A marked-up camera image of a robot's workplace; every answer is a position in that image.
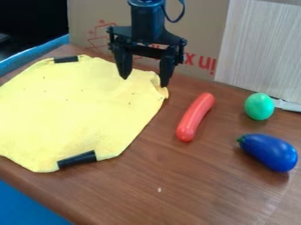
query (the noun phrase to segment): blue surface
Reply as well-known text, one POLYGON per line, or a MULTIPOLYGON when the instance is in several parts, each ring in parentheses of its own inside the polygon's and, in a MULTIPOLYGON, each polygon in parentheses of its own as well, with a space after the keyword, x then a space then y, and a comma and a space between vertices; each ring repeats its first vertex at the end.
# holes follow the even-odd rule
POLYGON ((51 50, 69 43, 69 35, 51 40, 43 45, 27 49, 0 62, 0 77, 24 66, 36 58, 50 52, 51 50))
POLYGON ((70 225, 64 218, 0 180, 1 225, 70 225))

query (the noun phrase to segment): yellow towel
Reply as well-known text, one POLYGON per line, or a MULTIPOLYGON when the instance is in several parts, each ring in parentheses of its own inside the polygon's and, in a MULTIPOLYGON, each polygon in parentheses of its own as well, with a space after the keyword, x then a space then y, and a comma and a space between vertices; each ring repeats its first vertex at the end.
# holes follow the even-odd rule
POLYGON ((0 155, 35 172, 91 150, 97 160, 118 156, 165 98, 154 72, 123 80, 115 64, 87 55, 37 62, 0 87, 0 155))

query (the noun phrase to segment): orange toy hot dog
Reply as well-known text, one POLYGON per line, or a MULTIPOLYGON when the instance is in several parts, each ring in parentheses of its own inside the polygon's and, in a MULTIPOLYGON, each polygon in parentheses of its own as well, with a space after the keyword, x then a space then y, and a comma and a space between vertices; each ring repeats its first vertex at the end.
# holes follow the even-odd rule
POLYGON ((215 98, 208 92, 201 94, 186 110, 176 135, 181 141, 190 142, 195 136, 195 131, 207 111, 215 104, 215 98))

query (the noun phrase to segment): blue eggplant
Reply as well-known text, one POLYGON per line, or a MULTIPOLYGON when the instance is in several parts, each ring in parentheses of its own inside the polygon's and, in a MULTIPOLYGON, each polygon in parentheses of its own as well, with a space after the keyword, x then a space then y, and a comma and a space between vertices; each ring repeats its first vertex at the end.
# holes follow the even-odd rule
POLYGON ((266 134, 244 134, 240 147, 273 171, 290 171, 297 164, 297 152, 289 143, 266 134))

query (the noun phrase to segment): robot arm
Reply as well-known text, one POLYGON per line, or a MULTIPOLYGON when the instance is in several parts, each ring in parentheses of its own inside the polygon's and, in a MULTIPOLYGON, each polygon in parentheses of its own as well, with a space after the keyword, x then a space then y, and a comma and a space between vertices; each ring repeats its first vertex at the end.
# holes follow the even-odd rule
POLYGON ((174 21, 165 12, 165 0, 128 0, 131 7, 132 26, 109 27, 109 49, 114 54, 117 69, 123 79, 132 71, 133 54, 160 60, 161 86, 166 87, 173 75, 174 67, 184 62, 185 39, 169 33, 165 29, 165 17, 178 22, 183 11, 174 21), (150 44, 167 45, 166 49, 150 47, 150 44))

